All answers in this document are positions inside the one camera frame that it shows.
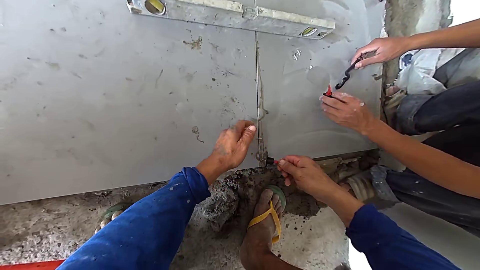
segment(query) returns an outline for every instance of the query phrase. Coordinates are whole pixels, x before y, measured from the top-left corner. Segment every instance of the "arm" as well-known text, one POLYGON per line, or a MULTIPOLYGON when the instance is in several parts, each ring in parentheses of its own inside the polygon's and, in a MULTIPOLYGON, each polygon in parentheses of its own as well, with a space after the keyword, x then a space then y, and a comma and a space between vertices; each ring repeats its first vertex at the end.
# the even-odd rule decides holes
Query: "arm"
POLYGON ((375 56, 358 62, 355 68, 389 61, 409 50, 427 48, 480 48, 480 19, 410 37, 376 38, 357 50, 352 63, 367 52, 374 51, 375 56))
POLYGON ((420 243, 372 205, 364 205, 333 182, 312 159, 286 156, 278 169, 288 181, 326 203, 347 227, 353 246, 365 253, 373 270, 458 270, 442 255, 420 243))
POLYGON ((193 209, 210 196, 209 184, 242 163, 255 130, 250 121, 224 130, 208 158, 130 206, 58 269, 168 269, 193 209))
POLYGON ((322 108, 336 123, 355 129, 392 154, 416 174, 457 193, 480 198, 480 168, 401 135, 376 119, 363 102, 345 93, 322 98, 322 108))

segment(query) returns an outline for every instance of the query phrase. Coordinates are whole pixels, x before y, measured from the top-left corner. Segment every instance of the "red object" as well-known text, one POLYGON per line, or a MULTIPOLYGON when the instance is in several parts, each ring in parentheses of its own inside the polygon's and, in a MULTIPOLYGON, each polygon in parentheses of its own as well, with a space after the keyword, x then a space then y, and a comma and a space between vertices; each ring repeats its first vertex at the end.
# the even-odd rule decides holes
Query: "red object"
POLYGON ((326 93, 327 96, 331 96, 332 95, 332 87, 330 85, 328 85, 328 90, 327 90, 327 93, 326 93))
POLYGON ((14 265, 2 265, 0 270, 55 270, 64 260, 42 261, 34 263, 23 263, 14 265))

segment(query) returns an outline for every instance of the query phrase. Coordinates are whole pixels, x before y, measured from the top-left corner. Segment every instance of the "toe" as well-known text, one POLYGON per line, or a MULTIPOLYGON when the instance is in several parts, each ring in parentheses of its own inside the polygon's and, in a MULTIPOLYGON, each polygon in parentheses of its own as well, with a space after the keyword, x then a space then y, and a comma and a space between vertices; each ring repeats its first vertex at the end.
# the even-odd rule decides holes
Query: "toe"
POLYGON ((283 209, 283 207, 282 207, 281 204, 280 204, 280 207, 278 207, 278 209, 275 209, 276 215, 277 215, 279 218, 282 217, 282 215, 283 215, 283 210, 284 210, 284 209, 283 209))
POLYGON ((272 205, 273 205, 274 208, 275 208, 276 204, 277 204, 279 201, 280 201, 280 199, 279 199, 278 195, 277 195, 277 194, 274 194, 274 195, 272 196, 272 205))
POLYGON ((265 189, 260 195, 259 203, 268 203, 272 199, 273 191, 269 188, 265 189))
POLYGON ((270 208, 268 203, 272 199, 273 191, 271 189, 265 189, 260 195, 260 199, 255 207, 255 216, 265 213, 270 208))

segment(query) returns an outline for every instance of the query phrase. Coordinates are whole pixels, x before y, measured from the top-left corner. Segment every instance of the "black pliers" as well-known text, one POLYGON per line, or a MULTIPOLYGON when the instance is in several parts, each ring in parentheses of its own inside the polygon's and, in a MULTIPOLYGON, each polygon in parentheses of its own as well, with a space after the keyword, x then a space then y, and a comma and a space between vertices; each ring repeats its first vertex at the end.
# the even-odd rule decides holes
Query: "black pliers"
POLYGON ((342 82, 337 84, 335 86, 336 90, 339 90, 342 88, 342 86, 350 79, 350 71, 352 71, 355 68, 355 65, 360 62, 363 59, 363 57, 358 57, 358 59, 345 71, 345 78, 342 79, 342 82))

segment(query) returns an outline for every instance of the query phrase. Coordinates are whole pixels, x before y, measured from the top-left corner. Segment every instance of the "flip-flop strap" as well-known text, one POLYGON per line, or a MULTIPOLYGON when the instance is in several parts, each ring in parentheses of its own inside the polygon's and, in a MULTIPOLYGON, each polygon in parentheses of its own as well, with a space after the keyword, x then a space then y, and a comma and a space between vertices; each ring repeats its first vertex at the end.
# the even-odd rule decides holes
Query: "flip-flop strap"
POLYGON ((272 214, 273 221, 275 222, 275 227, 278 232, 278 235, 272 238, 272 243, 276 243, 280 239, 280 234, 282 233, 282 226, 280 224, 280 219, 278 219, 278 215, 276 214, 276 211, 273 208, 272 200, 270 200, 269 203, 270 203, 270 209, 267 210, 265 213, 261 214, 260 216, 253 218, 248 224, 248 228, 264 220, 266 217, 268 217, 268 214, 272 214))

